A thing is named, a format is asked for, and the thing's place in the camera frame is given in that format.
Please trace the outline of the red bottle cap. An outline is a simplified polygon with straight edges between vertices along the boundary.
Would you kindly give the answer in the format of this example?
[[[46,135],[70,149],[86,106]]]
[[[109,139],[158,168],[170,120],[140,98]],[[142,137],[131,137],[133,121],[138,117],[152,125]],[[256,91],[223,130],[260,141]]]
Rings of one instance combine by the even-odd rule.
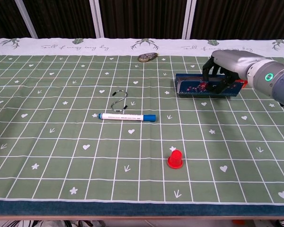
[[[183,166],[182,152],[180,150],[172,151],[168,157],[167,164],[170,168],[179,169]]]

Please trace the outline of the white blue marker pen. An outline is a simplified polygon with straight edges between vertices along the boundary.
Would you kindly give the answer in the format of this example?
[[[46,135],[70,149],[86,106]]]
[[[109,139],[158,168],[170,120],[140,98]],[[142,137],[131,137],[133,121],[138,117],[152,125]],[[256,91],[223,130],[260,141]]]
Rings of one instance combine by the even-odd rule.
[[[156,115],[154,114],[116,114],[116,113],[100,113],[98,118],[101,120],[120,120],[120,121],[141,121],[155,122]]]

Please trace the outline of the grey pouch blue edge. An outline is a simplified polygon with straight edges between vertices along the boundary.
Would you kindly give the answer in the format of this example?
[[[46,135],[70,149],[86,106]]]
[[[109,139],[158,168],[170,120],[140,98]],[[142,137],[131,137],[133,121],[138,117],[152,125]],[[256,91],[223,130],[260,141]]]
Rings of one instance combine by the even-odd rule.
[[[243,80],[236,80],[232,85],[228,85],[222,92],[215,93],[210,91],[210,87],[216,88],[222,82],[224,76],[218,75],[210,77],[209,81],[183,81],[185,76],[199,76],[202,74],[184,74],[177,73],[175,77],[176,93],[179,96],[237,96],[240,90],[245,87],[246,83]]]

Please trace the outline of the white partition post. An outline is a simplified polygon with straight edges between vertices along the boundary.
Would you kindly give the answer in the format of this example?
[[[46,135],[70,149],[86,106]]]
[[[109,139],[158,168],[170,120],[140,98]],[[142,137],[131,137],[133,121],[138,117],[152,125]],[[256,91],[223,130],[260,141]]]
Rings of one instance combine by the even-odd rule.
[[[182,39],[190,39],[197,0],[186,0]]]
[[[28,11],[25,7],[23,0],[14,0],[14,1],[16,3],[17,7],[18,7],[18,10],[19,10],[24,22],[25,22],[25,25],[26,25],[31,37],[34,38],[34,39],[38,39],[36,30],[33,26],[33,23],[31,21],[31,18],[28,14]]]
[[[104,38],[99,0],[89,0],[96,38]]]

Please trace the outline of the metal S hook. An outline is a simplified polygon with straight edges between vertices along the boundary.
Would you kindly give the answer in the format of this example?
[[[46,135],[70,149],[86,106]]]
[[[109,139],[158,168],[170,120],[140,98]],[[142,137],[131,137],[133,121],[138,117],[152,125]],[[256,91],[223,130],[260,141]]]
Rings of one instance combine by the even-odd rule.
[[[122,109],[115,109],[115,108],[114,108],[114,105],[120,103],[121,101],[124,101],[124,100],[127,98],[127,96],[128,96],[128,93],[127,93],[126,91],[124,91],[124,90],[115,91],[115,92],[112,94],[112,96],[115,96],[117,93],[120,93],[120,92],[124,93],[124,96],[123,96],[122,98],[119,98],[118,100],[116,100],[115,102],[113,102],[113,103],[111,104],[111,110],[112,110],[113,112],[116,112],[116,113],[123,112],[123,111],[126,110],[127,107],[128,107],[128,105],[124,105],[124,107],[123,107]]]

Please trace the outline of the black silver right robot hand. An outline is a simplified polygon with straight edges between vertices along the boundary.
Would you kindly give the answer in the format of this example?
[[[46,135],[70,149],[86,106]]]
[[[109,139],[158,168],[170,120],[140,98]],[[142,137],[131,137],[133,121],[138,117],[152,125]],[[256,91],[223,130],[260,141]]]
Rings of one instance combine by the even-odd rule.
[[[255,63],[265,60],[264,56],[239,50],[216,50],[210,59],[203,65],[203,81],[207,82],[207,89],[219,94],[236,80],[247,80],[247,71]],[[218,85],[209,83],[209,78],[217,76],[217,72],[224,74]]]

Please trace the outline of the green grid tablecloth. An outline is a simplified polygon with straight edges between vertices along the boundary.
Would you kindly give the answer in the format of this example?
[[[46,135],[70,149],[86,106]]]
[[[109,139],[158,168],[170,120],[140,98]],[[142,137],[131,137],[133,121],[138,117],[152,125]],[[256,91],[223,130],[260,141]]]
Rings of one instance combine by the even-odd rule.
[[[224,49],[284,63],[284,40],[1,38],[0,215],[284,217],[282,107],[176,93]],[[156,121],[99,119],[118,90],[117,114]]]

